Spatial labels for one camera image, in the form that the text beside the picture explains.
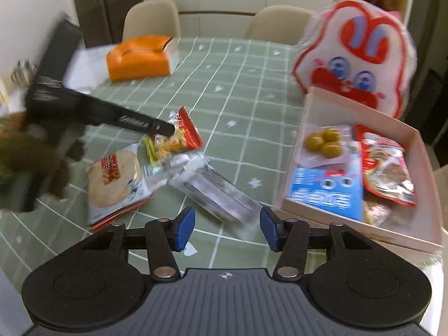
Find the green grid tablecloth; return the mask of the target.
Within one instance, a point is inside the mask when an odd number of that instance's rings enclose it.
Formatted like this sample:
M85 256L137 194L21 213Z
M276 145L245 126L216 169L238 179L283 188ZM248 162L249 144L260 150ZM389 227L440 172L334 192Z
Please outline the green grid tablecloth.
M302 113L289 77L291 48L236 38L183 38L168 77L110 82L108 47L74 57L67 85L165 122L173 137L149 139L102 125L87 130L86 153L71 166L65 199L44 197L33 213L1 212L1 270L20 286L42 263L90 234L87 222L95 162L101 186L117 180L115 158L132 144L142 168L199 150L212 168L264 205L274 202Z

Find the beige chair left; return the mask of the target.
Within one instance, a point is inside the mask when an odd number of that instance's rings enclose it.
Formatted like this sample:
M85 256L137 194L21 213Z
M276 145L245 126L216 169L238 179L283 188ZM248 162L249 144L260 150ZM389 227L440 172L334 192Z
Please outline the beige chair left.
M122 40L157 35L180 36L178 8L172 0L150 0L133 6L126 14Z

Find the red jerky packet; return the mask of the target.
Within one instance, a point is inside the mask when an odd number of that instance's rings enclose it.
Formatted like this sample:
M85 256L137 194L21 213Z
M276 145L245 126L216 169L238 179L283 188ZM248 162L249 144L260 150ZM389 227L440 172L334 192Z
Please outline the red jerky packet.
M404 159L404 148L395 140L358 124L354 127L361 144L364 188L373 195L415 207L415 189Z

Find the beige chair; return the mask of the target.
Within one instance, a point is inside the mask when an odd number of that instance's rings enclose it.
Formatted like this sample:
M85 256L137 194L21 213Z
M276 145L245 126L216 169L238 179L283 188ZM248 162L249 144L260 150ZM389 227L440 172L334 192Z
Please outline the beige chair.
M272 5L254 15L245 39L294 46L302 38L313 12L290 5Z
M157 35L180 36L178 8L172 0L150 0L133 6L126 14L122 40Z

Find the rabbit face snack bag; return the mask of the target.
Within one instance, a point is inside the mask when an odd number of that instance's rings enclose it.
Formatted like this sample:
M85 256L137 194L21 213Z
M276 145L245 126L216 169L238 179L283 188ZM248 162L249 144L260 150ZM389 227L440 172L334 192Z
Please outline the rabbit face snack bag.
M336 0L313 14L291 75L307 93L319 87L393 118L409 100L414 41L399 18L362 0Z

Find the white sideboard cabinet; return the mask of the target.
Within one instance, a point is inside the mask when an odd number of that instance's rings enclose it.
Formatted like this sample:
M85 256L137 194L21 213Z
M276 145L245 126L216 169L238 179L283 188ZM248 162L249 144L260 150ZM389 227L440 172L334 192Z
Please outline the white sideboard cabinet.
M261 9L291 5L317 11L332 0L172 0L178 8L183 36L242 38Z

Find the beige chair middle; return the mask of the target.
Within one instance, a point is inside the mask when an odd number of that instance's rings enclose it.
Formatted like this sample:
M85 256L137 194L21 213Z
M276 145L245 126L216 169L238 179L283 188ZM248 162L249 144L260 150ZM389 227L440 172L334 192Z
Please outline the beige chair middle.
M302 38L313 12L290 5L272 5L254 15L245 39L294 46Z

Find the red cartoon snack packet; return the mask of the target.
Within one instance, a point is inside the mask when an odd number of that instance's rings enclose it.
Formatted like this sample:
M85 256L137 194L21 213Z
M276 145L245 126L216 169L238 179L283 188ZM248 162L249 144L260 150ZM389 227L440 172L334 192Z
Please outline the red cartoon snack packet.
M151 165L155 165L176 153L199 150L204 145L202 136L184 106L180 107L169 118L168 122L175 127L172 136L155 134L143 138L146 154Z

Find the orange tissue box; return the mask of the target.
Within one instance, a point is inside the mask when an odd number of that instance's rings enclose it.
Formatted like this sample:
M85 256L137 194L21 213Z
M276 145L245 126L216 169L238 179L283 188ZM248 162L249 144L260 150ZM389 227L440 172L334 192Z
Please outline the orange tissue box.
M172 36L138 36L117 44L106 56L112 82L166 77L180 62L178 40Z

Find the green olive packet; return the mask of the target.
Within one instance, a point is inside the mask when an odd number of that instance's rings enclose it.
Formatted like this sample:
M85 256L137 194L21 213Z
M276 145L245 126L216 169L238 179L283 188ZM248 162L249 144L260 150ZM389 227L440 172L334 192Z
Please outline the green olive packet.
M303 168L341 165L350 162L358 151L350 126L304 124L296 144L294 162Z

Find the rice cracker packet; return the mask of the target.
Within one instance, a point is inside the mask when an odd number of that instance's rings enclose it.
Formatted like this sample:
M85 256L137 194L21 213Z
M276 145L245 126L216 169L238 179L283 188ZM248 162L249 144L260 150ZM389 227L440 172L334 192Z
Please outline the rice cracker packet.
M152 199L137 151L138 144L130 144L88 168L87 224L91 231L98 231Z

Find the clear silver wafer packet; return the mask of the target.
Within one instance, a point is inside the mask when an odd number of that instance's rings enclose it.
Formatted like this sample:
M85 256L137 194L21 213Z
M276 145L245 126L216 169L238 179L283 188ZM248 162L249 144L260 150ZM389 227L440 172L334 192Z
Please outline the clear silver wafer packet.
M237 237L249 240L259 228L261 205L216 172L202 153L173 158L169 184L183 192Z

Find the pink cardboard box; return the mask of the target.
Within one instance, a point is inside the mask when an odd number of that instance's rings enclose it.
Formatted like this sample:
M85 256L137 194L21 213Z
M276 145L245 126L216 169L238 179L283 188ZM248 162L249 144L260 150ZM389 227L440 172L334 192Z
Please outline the pink cardboard box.
M394 250L442 247L442 211L420 133L317 87L305 98L274 209L313 225L347 224Z

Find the blue seaweed snack packet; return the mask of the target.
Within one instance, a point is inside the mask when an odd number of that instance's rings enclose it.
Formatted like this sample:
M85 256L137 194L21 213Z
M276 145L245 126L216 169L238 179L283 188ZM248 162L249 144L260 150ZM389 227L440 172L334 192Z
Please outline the blue seaweed snack packet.
M361 144L349 143L347 163L316 168L298 166L292 172L286 198L356 221L362 220Z

